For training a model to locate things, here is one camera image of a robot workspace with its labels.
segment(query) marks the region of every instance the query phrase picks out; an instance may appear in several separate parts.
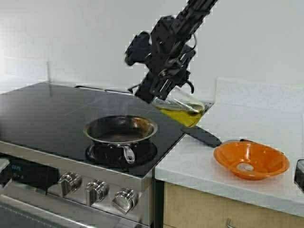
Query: frying pan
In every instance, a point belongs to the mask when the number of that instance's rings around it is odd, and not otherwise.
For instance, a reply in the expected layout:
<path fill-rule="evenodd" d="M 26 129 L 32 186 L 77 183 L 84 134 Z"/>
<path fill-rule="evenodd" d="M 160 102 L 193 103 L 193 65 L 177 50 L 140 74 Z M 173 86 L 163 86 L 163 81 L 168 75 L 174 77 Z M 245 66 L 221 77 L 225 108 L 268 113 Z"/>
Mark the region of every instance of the frying pan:
<path fill-rule="evenodd" d="M 100 118 L 87 124 L 84 128 L 84 134 L 94 144 L 123 148 L 126 161 L 133 164 L 135 155 L 131 146 L 151 138 L 157 130 L 157 124 L 147 118 L 116 115 Z"/>

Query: stove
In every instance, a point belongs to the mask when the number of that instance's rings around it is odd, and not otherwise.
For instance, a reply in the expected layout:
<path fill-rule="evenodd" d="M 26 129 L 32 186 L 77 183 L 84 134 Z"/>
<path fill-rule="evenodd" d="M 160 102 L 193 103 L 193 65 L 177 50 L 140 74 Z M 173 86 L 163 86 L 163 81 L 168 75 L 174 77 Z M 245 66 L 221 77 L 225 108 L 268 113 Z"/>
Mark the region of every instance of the stove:
<path fill-rule="evenodd" d="M 93 146 L 84 135 L 87 123 L 110 115 L 158 124 L 152 138 L 134 146 L 136 164 L 124 161 L 121 148 Z M 181 128 L 132 95 L 49 83 L 2 94 L 0 155 L 14 177 L 0 200 L 47 211 L 71 227 L 159 227 L 163 190 L 154 167 L 183 137 Z"/>

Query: cooking oil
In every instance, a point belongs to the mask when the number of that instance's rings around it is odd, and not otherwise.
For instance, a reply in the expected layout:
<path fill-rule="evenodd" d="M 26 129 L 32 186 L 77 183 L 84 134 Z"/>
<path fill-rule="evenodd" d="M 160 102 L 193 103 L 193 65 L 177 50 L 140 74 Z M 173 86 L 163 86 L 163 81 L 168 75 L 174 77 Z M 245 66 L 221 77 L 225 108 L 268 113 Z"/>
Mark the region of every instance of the cooking oil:
<path fill-rule="evenodd" d="M 205 107 L 199 104 L 157 104 L 155 107 L 186 127 L 196 126 L 205 112 Z"/>

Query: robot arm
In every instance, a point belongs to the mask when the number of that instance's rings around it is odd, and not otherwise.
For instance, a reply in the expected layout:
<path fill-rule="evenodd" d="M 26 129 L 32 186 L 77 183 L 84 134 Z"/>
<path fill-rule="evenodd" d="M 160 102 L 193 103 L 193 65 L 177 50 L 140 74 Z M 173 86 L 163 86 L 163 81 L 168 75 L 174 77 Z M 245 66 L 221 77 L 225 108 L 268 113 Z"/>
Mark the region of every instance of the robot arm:
<path fill-rule="evenodd" d="M 189 47 L 186 43 L 216 2 L 189 0 L 176 18 L 162 17 L 151 34 L 142 32 L 135 36 L 126 51 L 125 61 L 130 66 L 136 62 L 143 63 L 149 69 L 135 93 L 137 97 L 147 103 L 151 103 L 155 97 L 165 100 L 175 86 L 182 87 L 186 83 L 194 92 L 187 68 L 196 52 L 195 47 Z"/>

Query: wooden cabinet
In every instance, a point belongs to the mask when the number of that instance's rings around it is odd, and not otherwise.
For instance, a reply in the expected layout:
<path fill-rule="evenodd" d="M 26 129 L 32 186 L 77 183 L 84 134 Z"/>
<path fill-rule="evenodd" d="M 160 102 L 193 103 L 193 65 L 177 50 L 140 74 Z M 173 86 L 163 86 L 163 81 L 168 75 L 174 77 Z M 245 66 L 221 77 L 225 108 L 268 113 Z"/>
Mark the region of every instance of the wooden cabinet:
<path fill-rule="evenodd" d="M 169 183 L 165 184 L 164 207 L 164 224 L 169 228 L 226 228 L 227 219 L 231 219 L 235 228 L 298 228 L 304 225 L 302 217 Z"/>

